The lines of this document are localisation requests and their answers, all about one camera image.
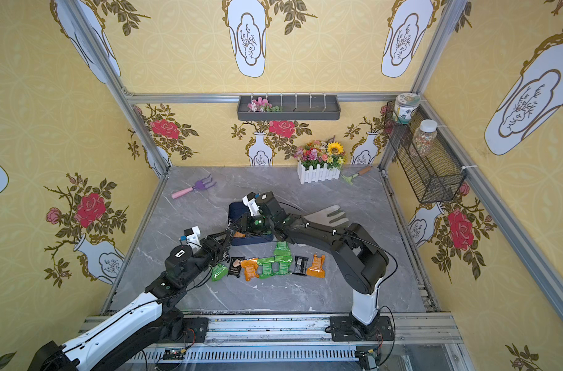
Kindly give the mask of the green cookie packet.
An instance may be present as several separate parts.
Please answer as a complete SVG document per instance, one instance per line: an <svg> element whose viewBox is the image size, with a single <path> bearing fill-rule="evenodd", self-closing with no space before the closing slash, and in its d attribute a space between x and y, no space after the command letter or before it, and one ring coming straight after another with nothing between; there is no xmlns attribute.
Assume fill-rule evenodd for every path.
<svg viewBox="0 0 563 371"><path fill-rule="evenodd" d="M275 275L288 275L290 274L290 267L292 265L291 256L276 256L275 263L278 264L278 268L275 271Z"/></svg>
<svg viewBox="0 0 563 371"><path fill-rule="evenodd" d="M275 258L259 258L257 260L258 266L261 268L261 273L259 275L260 279L271 278L275 275L273 272L273 264L275 263Z"/></svg>
<svg viewBox="0 0 563 371"><path fill-rule="evenodd" d="M229 269L224 264L218 264L211 271L210 279L212 282L220 281L228 275Z"/></svg>
<svg viewBox="0 0 563 371"><path fill-rule="evenodd" d="M276 261L292 261L292 252L285 241L278 241L274 250Z"/></svg>

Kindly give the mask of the orange cookie packet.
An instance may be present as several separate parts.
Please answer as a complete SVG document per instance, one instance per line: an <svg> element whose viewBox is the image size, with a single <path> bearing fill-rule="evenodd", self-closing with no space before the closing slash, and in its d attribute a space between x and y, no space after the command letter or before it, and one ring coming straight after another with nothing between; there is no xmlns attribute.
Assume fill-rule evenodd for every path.
<svg viewBox="0 0 563 371"><path fill-rule="evenodd" d="M324 271L324 263L326 257L324 255L314 254L312 257L312 265L307 268L306 274L310 277L324 279L326 272Z"/></svg>
<svg viewBox="0 0 563 371"><path fill-rule="evenodd" d="M244 279L246 281L250 281L252 278L260 278L260 275L258 274L258 258L241 261L241 268L244 270Z"/></svg>

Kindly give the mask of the black cookie packet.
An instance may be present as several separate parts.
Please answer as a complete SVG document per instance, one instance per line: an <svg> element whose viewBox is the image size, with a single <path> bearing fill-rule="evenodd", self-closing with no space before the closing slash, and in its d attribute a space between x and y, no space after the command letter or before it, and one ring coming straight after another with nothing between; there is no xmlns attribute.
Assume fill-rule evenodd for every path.
<svg viewBox="0 0 563 371"><path fill-rule="evenodd" d="M309 258L302 257L302 256L295 256L295 266L293 270L294 275L305 277L307 275L307 263Z"/></svg>
<svg viewBox="0 0 563 371"><path fill-rule="evenodd" d="M228 275L235 278L240 278L243 261L244 261L244 257L231 257L229 268L228 268Z"/></svg>

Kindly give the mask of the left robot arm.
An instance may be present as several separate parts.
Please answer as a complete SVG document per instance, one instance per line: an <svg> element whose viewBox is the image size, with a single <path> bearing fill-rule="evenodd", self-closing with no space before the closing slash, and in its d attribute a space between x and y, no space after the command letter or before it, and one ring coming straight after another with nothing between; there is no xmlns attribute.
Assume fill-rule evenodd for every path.
<svg viewBox="0 0 563 371"><path fill-rule="evenodd" d="M50 341L34 355L29 370L114 370L147 346L184 334L176 305L207 269L229 251L230 230L202 239L194 251L181 244L165 261L166 270L129 305L98 326L62 345Z"/></svg>

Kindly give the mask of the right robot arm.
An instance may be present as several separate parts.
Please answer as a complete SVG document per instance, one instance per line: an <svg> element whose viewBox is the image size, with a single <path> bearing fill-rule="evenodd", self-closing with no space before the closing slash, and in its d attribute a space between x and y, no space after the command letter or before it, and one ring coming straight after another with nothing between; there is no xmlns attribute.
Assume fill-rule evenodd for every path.
<svg viewBox="0 0 563 371"><path fill-rule="evenodd" d="M381 318L378 296L391 257L363 226L352 223L345 227L346 219L329 216L331 209L307 216L289 213L272 192L249 193L242 202L251 218L278 241L314 247L332 256L353 293L349 316L331 323L337 340L368 340L389 329L390 323Z"/></svg>

